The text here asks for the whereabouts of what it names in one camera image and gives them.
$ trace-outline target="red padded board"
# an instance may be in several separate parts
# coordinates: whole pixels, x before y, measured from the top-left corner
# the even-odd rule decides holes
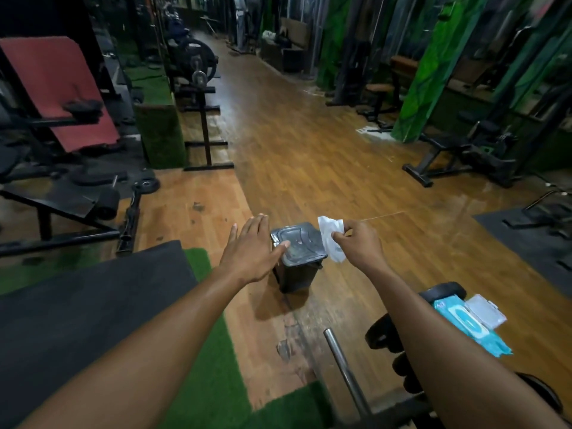
[[[4,38],[0,47],[42,117],[69,117],[62,105],[71,100],[102,101],[79,45],[70,38]],[[52,128],[66,152],[117,142],[117,129],[107,109],[102,111],[97,125]]]

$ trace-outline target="gray pants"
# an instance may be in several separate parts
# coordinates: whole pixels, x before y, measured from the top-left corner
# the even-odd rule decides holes
[[[245,14],[236,15],[236,47],[239,51],[246,51],[246,35],[244,28]]]

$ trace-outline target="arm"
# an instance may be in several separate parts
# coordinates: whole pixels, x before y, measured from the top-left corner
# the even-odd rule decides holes
[[[350,263],[375,286],[412,368],[448,429],[566,428],[517,375],[457,330],[391,270],[373,228],[344,220],[352,235],[334,232]]]
[[[72,378],[20,427],[157,425],[225,307],[288,248],[271,246],[268,217],[248,220],[240,236],[234,224],[221,263],[206,280]]]

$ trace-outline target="trash can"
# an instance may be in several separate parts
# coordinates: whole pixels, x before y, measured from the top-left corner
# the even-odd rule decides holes
[[[301,223],[270,232],[273,244],[290,241],[273,272],[282,293],[295,292],[311,285],[322,260],[328,257],[321,233],[310,223]]]

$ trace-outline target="wet wipe package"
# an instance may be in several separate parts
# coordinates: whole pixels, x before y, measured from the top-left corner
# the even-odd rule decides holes
[[[486,327],[457,295],[437,300],[433,303],[433,307],[495,357],[512,354],[511,349],[498,334]]]

